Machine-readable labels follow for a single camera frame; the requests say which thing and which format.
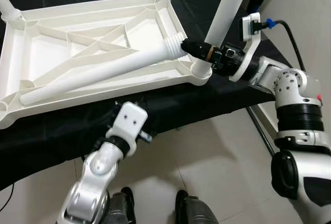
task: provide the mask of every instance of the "tile floor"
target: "tile floor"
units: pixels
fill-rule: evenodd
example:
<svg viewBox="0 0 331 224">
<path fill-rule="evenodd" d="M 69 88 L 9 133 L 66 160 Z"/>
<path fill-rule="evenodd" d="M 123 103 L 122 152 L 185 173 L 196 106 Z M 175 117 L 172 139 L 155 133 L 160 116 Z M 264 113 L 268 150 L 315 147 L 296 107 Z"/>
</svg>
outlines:
<svg viewBox="0 0 331 224">
<path fill-rule="evenodd" d="M 54 223 L 81 166 L 80 159 L 68 161 L 16 183 L 0 223 Z M 162 133 L 152 145 L 140 142 L 109 189 L 132 188 L 138 224 L 173 224 L 179 189 L 205 201 L 220 224 L 302 223 L 270 181 L 270 155 L 246 111 L 238 110 Z M 9 192 L 0 192 L 0 206 Z"/>
</svg>

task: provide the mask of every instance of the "gray pants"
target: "gray pants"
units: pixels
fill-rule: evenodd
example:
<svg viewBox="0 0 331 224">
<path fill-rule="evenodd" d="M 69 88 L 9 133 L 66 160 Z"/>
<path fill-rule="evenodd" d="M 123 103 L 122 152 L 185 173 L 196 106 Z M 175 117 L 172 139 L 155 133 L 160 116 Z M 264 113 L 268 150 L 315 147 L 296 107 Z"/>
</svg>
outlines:
<svg viewBox="0 0 331 224">
<path fill-rule="evenodd" d="M 191 196 L 185 200 L 188 224 L 218 224 L 215 215 L 203 201 Z M 102 224 L 129 224 L 126 217 L 127 207 L 125 194 L 114 194 L 110 199 L 108 214 Z"/>
</svg>

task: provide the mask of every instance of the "black table surface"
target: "black table surface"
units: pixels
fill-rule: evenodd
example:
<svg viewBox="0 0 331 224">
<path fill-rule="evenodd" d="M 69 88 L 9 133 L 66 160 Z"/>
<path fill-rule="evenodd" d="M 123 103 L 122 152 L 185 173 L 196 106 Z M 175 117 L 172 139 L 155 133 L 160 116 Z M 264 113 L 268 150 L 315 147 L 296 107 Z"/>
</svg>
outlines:
<svg viewBox="0 0 331 224">
<path fill-rule="evenodd" d="M 94 0 L 11 0 L 21 10 Z M 204 40 L 220 0 L 172 0 L 188 37 Z M 240 47 L 239 9 L 225 38 Z M 4 23 L 0 28 L 4 33 Z M 265 55 L 287 63 L 269 41 L 259 45 L 256 56 Z M 188 83 L 117 97 L 72 108 L 28 116 L 0 131 L 0 189 L 37 171 L 88 153 L 103 137 L 112 118 L 114 102 L 138 102 L 148 112 L 144 131 L 158 133 L 273 100 L 271 95 L 212 75 L 203 86 Z"/>
</svg>

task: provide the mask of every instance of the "person's leg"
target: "person's leg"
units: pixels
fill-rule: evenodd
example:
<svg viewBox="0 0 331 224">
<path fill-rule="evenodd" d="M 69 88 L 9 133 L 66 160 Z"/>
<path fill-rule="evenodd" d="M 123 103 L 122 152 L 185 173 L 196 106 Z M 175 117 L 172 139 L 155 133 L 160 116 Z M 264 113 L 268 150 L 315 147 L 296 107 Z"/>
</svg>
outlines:
<svg viewBox="0 0 331 224">
<path fill-rule="evenodd" d="M 176 224 L 218 224 L 207 204 L 180 190 L 176 197 Z"/>
<path fill-rule="evenodd" d="M 134 199 L 130 188 L 125 187 L 113 195 L 101 224 L 136 224 Z"/>
</svg>

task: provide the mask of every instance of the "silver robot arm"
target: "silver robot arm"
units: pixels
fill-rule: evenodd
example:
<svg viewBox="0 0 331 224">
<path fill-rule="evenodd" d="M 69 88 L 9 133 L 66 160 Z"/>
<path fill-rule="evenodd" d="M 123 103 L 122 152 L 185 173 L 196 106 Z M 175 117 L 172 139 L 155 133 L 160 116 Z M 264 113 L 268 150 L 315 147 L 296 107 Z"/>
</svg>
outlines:
<svg viewBox="0 0 331 224">
<path fill-rule="evenodd" d="M 324 132 L 318 80 L 299 69 L 253 56 L 260 43 L 260 15 L 242 18 L 243 50 L 221 49 L 186 39 L 182 49 L 213 64 L 213 71 L 231 81 L 273 94 L 276 101 L 280 152 L 272 159 L 272 186 L 288 198 L 304 224 L 331 223 L 331 146 Z"/>
<path fill-rule="evenodd" d="M 82 177 L 69 191 L 57 224 L 100 222 L 108 201 L 107 186 L 117 173 L 118 162 L 135 153 L 137 136 L 146 135 L 141 131 L 146 119 L 142 108 L 123 104 L 101 148 L 84 161 Z"/>
</svg>

